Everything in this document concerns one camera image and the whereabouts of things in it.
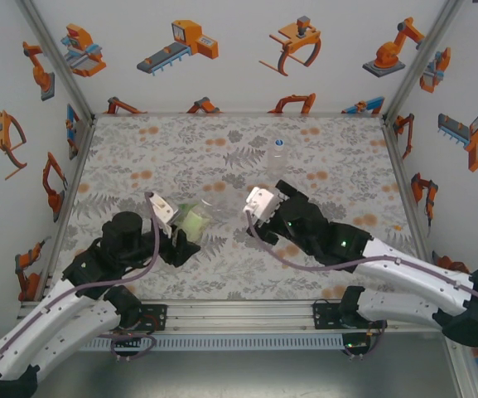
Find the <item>right controller circuit board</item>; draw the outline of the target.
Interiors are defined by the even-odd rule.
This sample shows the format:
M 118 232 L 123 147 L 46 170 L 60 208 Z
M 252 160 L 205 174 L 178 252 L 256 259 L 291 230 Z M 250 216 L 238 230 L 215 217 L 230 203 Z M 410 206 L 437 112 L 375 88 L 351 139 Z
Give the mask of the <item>right controller circuit board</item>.
M 370 349 L 371 337 L 366 334 L 345 334 L 342 338 L 345 348 L 350 351 L 367 352 Z

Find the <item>controller circuit board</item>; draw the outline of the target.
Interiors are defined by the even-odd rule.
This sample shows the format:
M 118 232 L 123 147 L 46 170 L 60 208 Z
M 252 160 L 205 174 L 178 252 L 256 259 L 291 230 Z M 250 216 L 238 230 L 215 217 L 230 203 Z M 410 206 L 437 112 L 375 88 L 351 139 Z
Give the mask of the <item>controller circuit board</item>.
M 115 347 L 139 347 L 145 337 L 145 334 L 138 332 L 115 331 L 111 342 Z
M 345 334 L 342 338 L 345 348 L 350 351 L 367 352 L 370 349 L 371 337 L 366 334 Z

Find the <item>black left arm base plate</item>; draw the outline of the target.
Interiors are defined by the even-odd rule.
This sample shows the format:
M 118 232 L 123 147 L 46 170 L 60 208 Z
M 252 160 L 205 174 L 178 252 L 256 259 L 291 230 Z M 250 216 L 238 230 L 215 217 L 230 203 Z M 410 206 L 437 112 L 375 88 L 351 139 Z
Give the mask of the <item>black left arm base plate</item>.
M 167 323 L 168 306 L 165 304 L 144 304 L 141 308 L 138 330 L 144 332 L 164 331 Z

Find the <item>floral patterned table mat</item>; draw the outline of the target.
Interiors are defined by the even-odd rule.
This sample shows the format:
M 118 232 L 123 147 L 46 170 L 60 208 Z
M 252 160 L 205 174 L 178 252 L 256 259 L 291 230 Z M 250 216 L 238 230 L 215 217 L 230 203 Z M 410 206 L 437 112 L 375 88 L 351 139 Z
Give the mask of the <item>floral patterned table mat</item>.
M 200 251 L 181 267 L 157 262 L 133 282 L 141 299 L 337 299 L 350 285 L 392 285 L 345 271 L 316 273 L 311 258 L 280 240 L 274 255 L 246 233 L 254 187 L 272 188 L 267 151 L 287 147 L 284 180 L 331 221 L 350 223 L 407 254 L 416 248 L 379 119 L 146 117 L 100 119 L 94 131 L 53 279 L 120 211 L 149 213 L 146 192 L 179 205 L 215 197 Z

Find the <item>aluminium table edge rail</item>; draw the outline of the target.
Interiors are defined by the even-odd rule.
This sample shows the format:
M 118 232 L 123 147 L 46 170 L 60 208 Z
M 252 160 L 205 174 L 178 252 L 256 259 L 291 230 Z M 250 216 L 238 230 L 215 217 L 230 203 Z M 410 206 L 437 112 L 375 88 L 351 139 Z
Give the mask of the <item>aluminium table edge rail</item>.
M 167 323 L 161 333 L 216 334 L 216 333 L 311 333 L 357 332 L 376 330 L 381 323 L 370 326 L 364 323 L 348 328 L 316 330 L 312 318 L 312 304 L 316 300 L 148 300 L 144 304 L 168 306 Z M 130 326 L 130 332 L 150 333 L 138 330 L 138 320 Z

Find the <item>clear plastic bottle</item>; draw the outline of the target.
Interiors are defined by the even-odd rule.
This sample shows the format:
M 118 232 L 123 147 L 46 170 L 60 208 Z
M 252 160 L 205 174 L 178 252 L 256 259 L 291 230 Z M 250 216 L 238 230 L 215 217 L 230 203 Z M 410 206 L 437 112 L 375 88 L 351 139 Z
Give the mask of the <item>clear plastic bottle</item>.
M 270 144 L 267 151 L 267 176 L 272 182 L 282 178 L 287 169 L 287 147 L 284 141 L 282 147 L 276 146 L 277 139 Z

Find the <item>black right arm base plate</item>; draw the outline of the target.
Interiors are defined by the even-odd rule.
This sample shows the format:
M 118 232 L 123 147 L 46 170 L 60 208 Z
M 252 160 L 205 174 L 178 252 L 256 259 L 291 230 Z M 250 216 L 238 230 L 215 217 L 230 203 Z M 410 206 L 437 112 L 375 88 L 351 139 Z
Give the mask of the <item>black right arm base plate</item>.
M 316 330 L 341 329 L 340 303 L 318 299 L 312 304 L 312 318 Z

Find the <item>thin aluminium wall rail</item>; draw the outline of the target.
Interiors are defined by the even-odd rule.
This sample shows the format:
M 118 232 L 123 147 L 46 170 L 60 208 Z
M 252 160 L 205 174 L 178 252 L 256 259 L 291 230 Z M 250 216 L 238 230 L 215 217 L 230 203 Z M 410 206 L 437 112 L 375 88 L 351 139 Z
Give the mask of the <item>thin aluminium wall rail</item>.
M 224 118 L 224 117 L 245 117 L 245 118 L 258 118 L 258 117 L 276 117 L 276 118 L 294 118 L 294 117 L 305 117 L 305 118 L 357 118 L 357 119 L 384 119 L 387 115 L 378 113 L 361 113 L 361 114 L 342 114 L 341 112 L 311 112 L 309 114 L 300 114 L 296 112 L 285 112 L 281 114 L 272 114 L 269 112 L 220 112 L 220 113 L 194 113 L 189 114 L 186 112 L 147 112 L 143 114 L 130 114 L 130 113 L 121 113 L 121 114 L 105 114 L 105 113 L 96 113 L 94 114 L 95 119 L 104 119 L 104 118 L 122 118 L 122 117 L 133 117 L 133 118 L 150 118 L 150 117 L 197 117 L 197 118 Z

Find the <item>left controller circuit board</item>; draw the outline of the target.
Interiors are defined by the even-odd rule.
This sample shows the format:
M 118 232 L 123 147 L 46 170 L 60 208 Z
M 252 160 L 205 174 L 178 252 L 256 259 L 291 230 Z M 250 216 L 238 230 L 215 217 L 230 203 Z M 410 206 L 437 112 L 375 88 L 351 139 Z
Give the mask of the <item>left controller circuit board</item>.
M 111 342 L 115 347 L 139 347 L 145 337 L 145 334 L 138 332 L 115 331 Z

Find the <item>yellow label plastic bottle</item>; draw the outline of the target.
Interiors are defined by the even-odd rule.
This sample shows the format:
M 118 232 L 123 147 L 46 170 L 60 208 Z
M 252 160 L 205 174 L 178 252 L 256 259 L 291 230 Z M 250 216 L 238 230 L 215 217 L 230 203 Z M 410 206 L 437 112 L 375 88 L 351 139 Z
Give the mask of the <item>yellow label plastic bottle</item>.
M 196 243 L 200 240 L 210 222 L 211 215 L 207 206 L 199 202 L 186 213 L 180 228 L 185 232 L 188 241 Z

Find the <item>aluminium side frame rail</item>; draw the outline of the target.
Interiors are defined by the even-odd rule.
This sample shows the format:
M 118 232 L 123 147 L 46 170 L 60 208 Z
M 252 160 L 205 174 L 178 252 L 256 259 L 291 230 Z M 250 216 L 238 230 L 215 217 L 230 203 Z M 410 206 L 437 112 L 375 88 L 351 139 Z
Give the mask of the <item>aluminium side frame rail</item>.
M 75 174 L 73 176 L 72 182 L 70 184 L 69 191 L 65 197 L 65 203 L 62 207 L 60 214 L 60 223 L 58 230 L 52 244 L 51 256 L 46 266 L 42 270 L 42 276 L 36 290 L 35 300 L 40 301 L 44 298 L 45 292 L 49 282 L 52 280 L 52 275 L 56 269 L 57 262 L 60 256 L 61 246 L 63 245 L 65 238 L 65 231 L 68 226 L 70 216 L 72 214 L 73 205 L 75 203 L 75 198 L 78 192 L 78 186 L 84 171 L 84 166 L 88 157 L 90 144 L 94 136 L 95 127 L 97 124 L 97 119 L 94 118 L 90 122 L 90 125 L 84 129 L 84 138 L 82 142 L 82 147 L 79 151 L 78 160 L 76 163 Z
M 403 202 L 403 208 L 408 220 L 408 226 L 412 233 L 416 252 L 419 258 L 433 263 L 430 247 L 424 235 L 423 227 L 418 219 L 417 205 L 413 198 L 410 180 L 405 171 L 401 153 L 396 144 L 393 128 L 383 122 L 384 139 L 389 152 L 390 161 L 394 170 L 399 193 Z

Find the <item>aluminium frame post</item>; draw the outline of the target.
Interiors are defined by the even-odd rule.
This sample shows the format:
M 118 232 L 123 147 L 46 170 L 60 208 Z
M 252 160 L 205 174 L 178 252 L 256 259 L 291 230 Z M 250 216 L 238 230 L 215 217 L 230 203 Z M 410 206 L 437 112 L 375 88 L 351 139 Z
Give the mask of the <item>aluminium frame post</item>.
M 445 340 L 450 357 L 452 378 L 459 398 L 478 398 L 478 366 L 471 349 L 452 340 Z
M 384 122 L 386 124 L 392 124 L 397 118 L 399 111 L 417 84 L 431 56 L 437 51 L 437 46 L 447 33 L 447 30 L 454 22 L 457 13 L 461 10 L 465 2 L 466 0 L 445 1 L 426 35 L 423 44 L 418 50 L 413 63 L 409 66 L 407 74 L 403 78 L 399 88 L 391 99 L 389 107 L 384 113 Z
M 20 9 L 21 14 L 27 21 L 39 45 L 50 60 L 56 74 L 59 76 L 69 96 L 73 100 L 79 115 L 87 121 L 89 125 L 94 122 L 94 111 L 90 108 L 87 99 L 78 86 L 69 66 L 59 50 L 56 42 L 49 32 L 43 17 L 39 13 L 32 0 L 14 0 Z

